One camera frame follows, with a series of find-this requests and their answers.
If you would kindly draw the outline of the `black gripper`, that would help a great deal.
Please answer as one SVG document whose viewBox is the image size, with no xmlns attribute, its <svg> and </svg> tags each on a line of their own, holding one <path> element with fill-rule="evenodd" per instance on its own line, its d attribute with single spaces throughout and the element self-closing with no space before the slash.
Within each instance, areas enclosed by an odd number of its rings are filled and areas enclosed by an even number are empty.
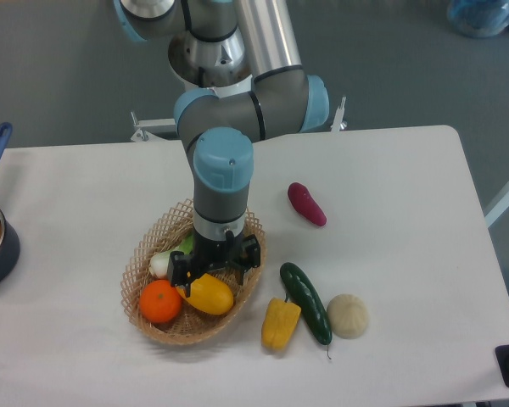
<svg viewBox="0 0 509 407">
<path fill-rule="evenodd" d="M 255 234 L 243 237 L 227 231 L 223 241 L 214 241 L 193 233 L 193 254 L 182 251 L 170 253 L 168 280 L 173 287 L 181 287 L 187 298 L 191 296 L 191 286 L 205 273 L 213 273 L 224 268 L 234 270 L 236 281 L 244 284 L 247 272 L 260 266 L 261 248 Z"/>
</svg>

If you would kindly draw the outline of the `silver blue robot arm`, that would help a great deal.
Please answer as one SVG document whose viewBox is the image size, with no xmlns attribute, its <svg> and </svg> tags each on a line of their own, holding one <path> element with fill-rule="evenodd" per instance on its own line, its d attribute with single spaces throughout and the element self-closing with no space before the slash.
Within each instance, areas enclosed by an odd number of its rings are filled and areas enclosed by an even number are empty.
<svg viewBox="0 0 509 407">
<path fill-rule="evenodd" d="M 118 1 L 126 32 L 171 35 L 169 62 L 191 84 L 174 121 L 194 182 L 193 252 L 173 253 L 167 277 L 189 289 L 231 267 L 260 265 L 244 231 L 256 142 L 314 131 L 329 116 L 322 79 L 303 69 L 284 1 Z"/>
</svg>

